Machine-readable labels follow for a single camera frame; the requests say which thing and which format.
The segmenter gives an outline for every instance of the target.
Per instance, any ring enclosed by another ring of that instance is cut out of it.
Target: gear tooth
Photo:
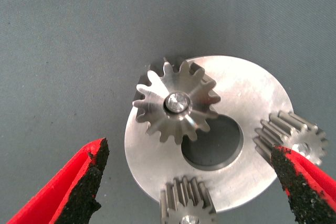
[[[204,131],[204,132],[209,132],[210,131],[210,126],[209,124],[204,120],[203,123],[199,125],[199,129]]]
[[[322,160],[320,158],[317,158],[315,162],[312,161],[312,163],[316,164],[317,166],[320,166],[322,164]]]
[[[197,140],[197,134],[196,134],[195,131],[187,132],[187,136],[189,137],[189,139],[191,141],[196,141]]]
[[[216,86],[216,81],[215,80],[210,80],[206,82],[204,85],[204,89],[208,90],[208,92],[213,89]]]
[[[220,101],[221,101],[221,97],[218,96],[218,95],[214,95],[214,96],[209,97],[209,103],[210,104],[215,104],[215,103],[218,103]]]
[[[155,132],[157,132],[157,131],[158,131],[157,128],[156,128],[153,124],[151,124],[151,125],[148,127],[146,133],[147,133],[149,136],[151,136],[151,135],[153,135],[153,134],[154,134]]]
[[[306,119],[303,119],[302,117],[300,117],[300,116],[294,114],[293,112],[289,112],[288,114],[289,114],[292,118],[294,118],[294,119],[300,121],[301,123],[305,124],[305,125],[308,127],[308,129],[309,129],[310,131],[317,131],[317,130],[318,130],[318,126],[317,126],[316,124],[313,124],[313,123],[307,121]]]
[[[148,93],[150,93],[150,89],[149,89],[150,87],[148,87],[144,84],[138,84],[138,85],[136,85],[136,88],[140,93],[144,94],[145,97],[148,95]]]
[[[174,179],[174,195],[175,201],[177,202],[177,208],[179,204],[182,204],[184,207],[186,206],[181,185],[182,184],[177,179]]]
[[[295,134],[295,132],[297,132],[297,129],[295,127],[293,127],[292,125],[290,125],[289,123],[287,123],[286,121],[284,121],[283,119],[277,117],[274,114],[271,114],[269,116],[270,121],[278,126],[279,128],[281,128],[283,131],[285,131],[288,135],[293,135]]]
[[[166,184],[166,202],[168,211],[170,209],[177,210],[177,205],[174,197],[174,190],[171,184]]]
[[[166,192],[165,191],[160,192],[160,208],[161,208],[161,220],[163,220],[166,217],[168,217]]]
[[[204,74],[205,74],[205,70],[204,68],[198,68],[194,74],[193,74],[193,77],[197,80],[197,81],[201,81],[204,77]]]
[[[140,114],[136,117],[136,120],[138,123],[144,123],[144,122],[147,122],[147,117],[146,117],[146,114]]]
[[[274,144],[283,144],[284,134],[276,125],[271,125],[269,122],[265,120],[261,120],[261,125],[263,126],[263,130],[257,132],[261,137],[265,138],[267,141]]]
[[[135,100],[132,102],[132,105],[137,108],[144,108],[145,107],[145,102],[144,100]]]
[[[201,191],[201,195],[202,195],[202,199],[203,199],[203,208],[208,208],[209,212],[216,212],[214,204],[211,200],[211,196],[210,193],[208,191],[208,189],[205,187],[204,183],[201,182],[198,184],[200,191]]]
[[[319,156],[320,157],[325,157],[326,155],[327,155],[327,151],[325,149],[321,148]]]
[[[325,139],[325,138],[323,138],[323,139],[321,140],[321,147],[322,147],[322,148],[326,148],[327,146],[328,146],[328,140]]]
[[[163,64],[163,73],[164,75],[174,73],[173,66],[168,61],[165,61]]]
[[[179,74],[187,75],[187,76],[190,75],[190,66],[189,66],[189,63],[186,60],[184,60],[181,63]]]
[[[323,140],[323,139],[326,137],[326,133],[325,133],[324,131],[320,130],[320,131],[317,132],[317,136],[318,136],[321,140]]]
[[[161,132],[161,135],[160,135],[160,142],[161,143],[165,143],[167,140],[168,140],[168,137],[164,132]]]
[[[161,78],[160,78],[159,75],[158,75],[156,72],[154,72],[153,70],[148,70],[148,72],[147,72],[147,76],[148,76],[149,81],[150,81],[152,84],[161,82]]]
[[[190,181],[190,189],[191,189],[192,194],[193,194],[194,203],[197,206],[202,201],[202,198],[201,198],[201,195],[200,195],[200,191],[199,191],[199,188],[198,188],[196,178],[193,178]]]
[[[256,151],[267,161],[270,163],[271,160],[271,147],[265,144],[264,141],[261,140],[259,137],[255,137],[253,139],[256,146]]]
[[[216,119],[218,117],[218,113],[216,111],[212,110],[212,109],[209,109],[207,111],[207,117],[209,119]]]
[[[295,127],[299,131],[307,131],[308,130],[308,126],[305,123],[296,119],[295,117],[293,117],[292,115],[290,115],[288,113],[280,111],[279,112],[279,118],[284,120],[289,125]]]
[[[174,139],[175,139],[175,144],[176,145],[182,144],[183,139],[181,137],[175,136]]]

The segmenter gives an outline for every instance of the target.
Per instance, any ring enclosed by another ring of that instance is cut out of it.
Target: circular plate
[[[133,107],[125,131],[127,162],[136,182],[156,201],[173,178],[196,177],[209,189],[216,211],[229,210],[255,198],[275,180],[276,173],[255,150],[255,129],[261,127],[261,119],[268,120],[270,113],[290,112],[292,105],[277,79],[252,62],[229,56],[187,61],[203,67],[216,81],[214,91],[221,101],[213,108],[239,125],[243,134],[240,153],[218,170],[197,169],[185,160],[173,137],[161,143],[159,132],[147,135],[149,123],[137,123],[137,108]]]

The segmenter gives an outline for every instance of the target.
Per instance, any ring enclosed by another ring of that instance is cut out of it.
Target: spur gear
[[[317,125],[308,122],[293,112],[280,111],[278,115],[271,114],[269,122],[262,120],[262,129],[257,129],[258,137],[254,139],[256,150],[270,162],[271,148],[274,145],[283,145],[312,163],[320,165],[321,157],[325,156],[328,141],[325,132]]]
[[[164,75],[160,77],[149,70],[150,86],[138,84],[137,90],[144,95],[143,100],[136,100],[133,106],[144,111],[137,116],[139,123],[149,122],[149,135],[160,131],[160,142],[166,142],[169,136],[175,137],[176,144],[181,144],[184,135],[190,140],[197,140],[196,130],[210,130],[206,119],[214,119],[218,115],[210,109],[210,105],[221,98],[212,88],[216,82],[205,76],[199,67],[192,73],[189,63],[183,61],[178,72],[165,61]]]
[[[217,215],[209,191],[196,178],[174,179],[161,192],[161,224],[215,224]]]

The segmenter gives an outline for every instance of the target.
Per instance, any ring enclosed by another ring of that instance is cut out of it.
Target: planetary gear
[[[137,90],[144,95],[143,100],[136,100],[133,106],[143,113],[136,117],[137,122],[149,122],[147,133],[161,132],[160,142],[166,142],[174,136],[176,144],[181,144],[183,136],[197,140],[196,130],[210,130],[206,119],[217,118],[211,105],[221,98],[212,88],[216,82],[205,75],[203,68],[192,72],[189,63],[183,61],[179,71],[165,61],[163,76],[153,70],[147,72],[150,86],[138,84]]]
[[[216,210],[203,182],[174,179],[161,192],[161,224],[215,224]]]
[[[270,153],[274,145],[282,145],[305,156],[312,163],[320,165],[325,156],[328,141],[325,132],[317,125],[308,122],[293,112],[280,111],[271,114],[269,122],[261,121],[262,129],[257,129],[258,137],[254,139],[256,150],[270,162]]]

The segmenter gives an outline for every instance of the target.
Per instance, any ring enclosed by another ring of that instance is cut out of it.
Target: pinion gear
[[[181,144],[184,135],[195,141],[197,129],[205,132],[210,130],[206,119],[218,116],[210,108],[211,104],[221,100],[212,90],[216,82],[206,76],[201,67],[191,73],[187,61],[182,62],[178,72],[165,61],[163,72],[164,75],[160,77],[149,70],[147,75],[151,85],[136,86],[144,95],[143,100],[133,102],[133,106],[144,111],[136,120],[139,123],[150,123],[147,130],[149,135],[160,131],[160,142],[166,142],[171,135],[176,144]]]
[[[167,184],[161,192],[161,224],[216,224],[216,210],[204,183],[196,178]]]
[[[312,163],[320,165],[325,156],[328,141],[325,132],[317,125],[308,122],[293,112],[280,111],[271,114],[269,122],[262,120],[262,129],[257,129],[258,137],[254,139],[256,150],[270,162],[270,152],[274,145],[282,145],[299,152]]]

